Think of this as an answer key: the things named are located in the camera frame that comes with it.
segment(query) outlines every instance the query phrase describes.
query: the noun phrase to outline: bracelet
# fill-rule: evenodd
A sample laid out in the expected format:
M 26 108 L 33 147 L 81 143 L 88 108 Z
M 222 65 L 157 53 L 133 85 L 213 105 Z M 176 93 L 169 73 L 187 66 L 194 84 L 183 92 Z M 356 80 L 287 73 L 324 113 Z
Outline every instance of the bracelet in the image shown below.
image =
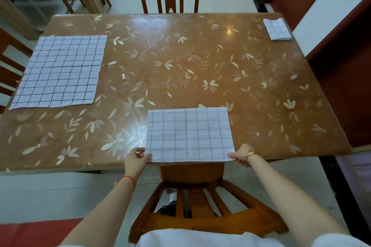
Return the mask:
M 249 150 L 248 153 L 245 155 L 245 162 L 247 162 L 248 161 L 248 157 L 249 156 L 252 156 L 253 154 L 260 154 L 260 153 L 258 153 L 256 151 Z
M 133 178 L 132 176 L 123 176 L 123 177 L 121 177 L 118 181 L 115 182 L 114 187 L 115 187 L 115 186 L 118 184 L 118 182 L 121 181 L 123 178 L 130 178 L 130 179 L 133 181 L 134 189 L 135 189 L 135 187 L 136 187 L 136 185 L 137 185 L 137 182 L 134 180 L 134 178 Z

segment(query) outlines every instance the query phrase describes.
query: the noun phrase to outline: wooden table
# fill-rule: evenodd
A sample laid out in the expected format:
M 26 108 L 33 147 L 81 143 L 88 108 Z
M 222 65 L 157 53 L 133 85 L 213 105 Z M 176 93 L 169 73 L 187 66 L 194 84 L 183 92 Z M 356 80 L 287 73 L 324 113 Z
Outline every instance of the wooden table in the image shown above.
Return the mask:
M 226 106 L 234 146 L 267 159 L 350 154 L 296 41 L 271 41 L 280 14 L 54 16 L 44 35 L 108 34 L 92 105 L 6 110 L 0 170 L 122 167 L 146 142 L 147 110 Z

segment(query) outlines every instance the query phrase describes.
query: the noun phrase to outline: folded grid paper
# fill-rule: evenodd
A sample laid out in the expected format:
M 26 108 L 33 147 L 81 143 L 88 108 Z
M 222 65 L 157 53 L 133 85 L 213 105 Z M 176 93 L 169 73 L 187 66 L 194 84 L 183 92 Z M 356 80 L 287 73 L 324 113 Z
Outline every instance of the folded grid paper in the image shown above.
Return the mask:
M 149 110 L 149 152 L 152 162 L 230 161 L 234 145 L 227 108 Z
M 278 20 L 263 20 L 271 40 L 289 40 L 292 38 L 282 18 Z
M 9 109 L 91 104 L 107 35 L 42 36 Z

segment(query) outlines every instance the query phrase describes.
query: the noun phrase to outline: hand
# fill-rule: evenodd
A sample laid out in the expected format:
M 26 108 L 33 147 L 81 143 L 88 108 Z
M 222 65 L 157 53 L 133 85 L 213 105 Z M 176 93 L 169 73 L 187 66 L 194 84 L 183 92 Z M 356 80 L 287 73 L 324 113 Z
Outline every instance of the hand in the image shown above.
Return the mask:
M 152 159 L 152 153 L 144 155 L 145 148 L 133 148 L 124 160 L 125 175 L 138 180 L 146 163 Z
M 245 161 L 245 156 L 250 150 L 254 151 L 254 148 L 248 144 L 243 144 L 238 151 L 227 153 L 227 156 L 235 159 L 237 164 L 249 167 L 248 163 Z

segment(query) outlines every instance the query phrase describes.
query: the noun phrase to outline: red string bracelet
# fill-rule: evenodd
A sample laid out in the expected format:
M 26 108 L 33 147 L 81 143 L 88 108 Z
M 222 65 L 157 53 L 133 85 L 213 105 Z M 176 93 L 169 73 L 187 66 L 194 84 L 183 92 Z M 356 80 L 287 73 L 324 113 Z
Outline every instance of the red string bracelet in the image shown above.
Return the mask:
M 133 181 L 134 189 L 135 189 L 135 187 L 136 187 L 136 185 L 137 185 L 137 182 L 134 180 L 134 178 L 133 178 L 132 176 L 123 176 L 123 177 L 121 177 L 118 181 L 115 182 L 114 187 L 118 184 L 119 181 L 121 181 L 123 178 L 126 178 L 126 177 L 127 177 L 127 178 L 130 178 L 130 179 Z

